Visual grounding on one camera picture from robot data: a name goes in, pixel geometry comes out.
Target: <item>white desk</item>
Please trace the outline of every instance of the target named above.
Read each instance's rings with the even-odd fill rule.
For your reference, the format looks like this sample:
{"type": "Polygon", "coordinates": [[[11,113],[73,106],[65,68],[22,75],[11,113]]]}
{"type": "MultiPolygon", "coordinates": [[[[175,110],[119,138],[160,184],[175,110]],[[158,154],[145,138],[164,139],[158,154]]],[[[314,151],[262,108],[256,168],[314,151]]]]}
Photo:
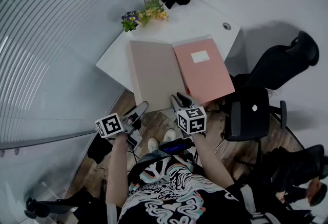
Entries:
{"type": "Polygon", "coordinates": [[[153,20],[145,28],[139,25],[132,32],[122,32],[96,64],[131,92],[133,88],[126,53],[130,40],[174,44],[210,35],[225,60],[240,29],[233,20],[200,0],[191,0],[182,6],[175,4],[166,10],[169,14],[167,22],[153,20]],[[223,23],[229,23],[231,30],[226,30],[223,23]]]}

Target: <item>black graphic t-shirt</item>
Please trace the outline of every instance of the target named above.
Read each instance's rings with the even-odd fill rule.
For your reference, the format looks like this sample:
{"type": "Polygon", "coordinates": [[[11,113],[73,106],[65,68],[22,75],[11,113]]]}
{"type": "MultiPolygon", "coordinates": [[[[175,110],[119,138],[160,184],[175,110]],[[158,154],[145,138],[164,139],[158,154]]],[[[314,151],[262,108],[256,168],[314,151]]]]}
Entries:
{"type": "Polygon", "coordinates": [[[134,177],[118,223],[250,223],[244,203],[174,155],[134,177]]]}

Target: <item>white sneaker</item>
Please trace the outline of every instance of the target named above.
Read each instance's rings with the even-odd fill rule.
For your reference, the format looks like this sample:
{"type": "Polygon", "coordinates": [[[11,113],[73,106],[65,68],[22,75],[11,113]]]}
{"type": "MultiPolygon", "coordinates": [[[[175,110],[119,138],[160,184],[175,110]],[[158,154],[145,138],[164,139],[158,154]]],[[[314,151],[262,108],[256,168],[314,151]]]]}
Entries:
{"type": "Polygon", "coordinates": [[[149,138],[147,146],[150,153],[158,150],[158,142],[153,137],[149,138]]]}
{"type": "Polygon", "coordinates": [[[166,133],[165,136],[163,138],[163,142],[171,142],[173,140],[175,140],[176,138],[176,133],[174,129],[169,129],[166,133]]]}

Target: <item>wooden floor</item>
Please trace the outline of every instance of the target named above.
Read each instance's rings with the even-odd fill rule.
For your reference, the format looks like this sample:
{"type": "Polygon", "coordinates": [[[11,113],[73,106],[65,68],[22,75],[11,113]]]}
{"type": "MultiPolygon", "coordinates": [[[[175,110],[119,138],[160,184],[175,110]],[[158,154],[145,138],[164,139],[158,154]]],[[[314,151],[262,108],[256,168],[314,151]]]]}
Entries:
{"type": "MultiPolygon", "coordinates": [[[[122,94],[121,98],[115,105],[113,113],[117,112],[119,116],[123,116],[134,105],[135,101],[133,94],[126,91],[122,94]]],[[[160,142],[165,132],[170,128],[176,129],[177,136],[181,137],[181,132],[178,127],[162,112],[156,111],[146,113],[143,116],[141,123],[142,126],[140,132],[143,140],[136,150],[136,155],[139,157],[148,153],[147,142],[151,137],[156,138],[160,142]]],[[[217,148],[222,141],[221,133],[223,129],[224,114],[208,112],[207,141],[211,143],[217,157],[221,159],[233,178],[238,179],[242,174],[248,174],[250,169],[247,166],[235,163],[234,157],[237,156],[244,161],[254,162],[256,159],[257,143],[254,141],[225,141],[219,146],[219,148],[217,148]]],[[[302,146],[297,140],[287,130],[280,129],[280,123],[277,119],[271,116],[270,132],[267,137],[262,138],[262,150],[266,153],[280,146],[285,147],[291,152],[302,149],[302,146]]],[[[135,164],[135,160],[131,153],[127,153],[127,156],[128,169],[130,169],[135,164]]],[[[67,193],[67,197],[70,197],[82,187],[86,187],[94,197],[99,197],[100,182],[103,179],[107,179],[109,161],[110,154],[107,155],[99,165],[86,156],[74,177],[67,193]]],[[[73,214],[67,214],[66,216],[62,215],[59,219],[62,223],[66,224],[77,223],[73,214]]]]}

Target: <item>white label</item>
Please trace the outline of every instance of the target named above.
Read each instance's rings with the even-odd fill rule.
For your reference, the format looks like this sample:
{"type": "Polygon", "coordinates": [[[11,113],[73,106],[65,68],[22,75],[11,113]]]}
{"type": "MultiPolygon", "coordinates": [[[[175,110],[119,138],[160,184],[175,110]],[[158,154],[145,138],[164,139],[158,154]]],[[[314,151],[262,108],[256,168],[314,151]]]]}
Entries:
{"type": "Polygon", "coordinates": [[[199,63],[199,62],[210,60],[210,57],[207,54],[206,50],[192,53],[191,57],[193,58],[194,63],[199,63]]]}

